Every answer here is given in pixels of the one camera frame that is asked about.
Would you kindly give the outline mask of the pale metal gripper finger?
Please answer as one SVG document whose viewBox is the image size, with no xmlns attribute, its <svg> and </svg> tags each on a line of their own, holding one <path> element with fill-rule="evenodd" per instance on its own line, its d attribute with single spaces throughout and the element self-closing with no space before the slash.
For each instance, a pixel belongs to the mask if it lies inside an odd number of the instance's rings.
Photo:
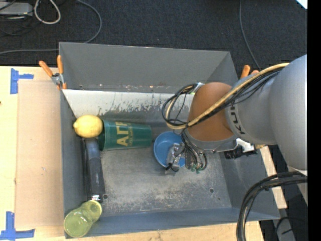
<svg viewBox="0 0 321 241">
<path fill-rule="evenodd" d="M 171 147 L 169 149 L 168 155 L 167 155 L 167 164 L 171 165 L 178 165 L 179 164 L 179 155 L 178 155 L 178 148 L 177 147 Z"/>
<path fill-rule="evenodd" d="M 166 167 L 165 170 L 171 170 L 173 172 L 178 172 L 180 166 L 180 156 L 168 157 L 166 159 Z"/>
</svg>

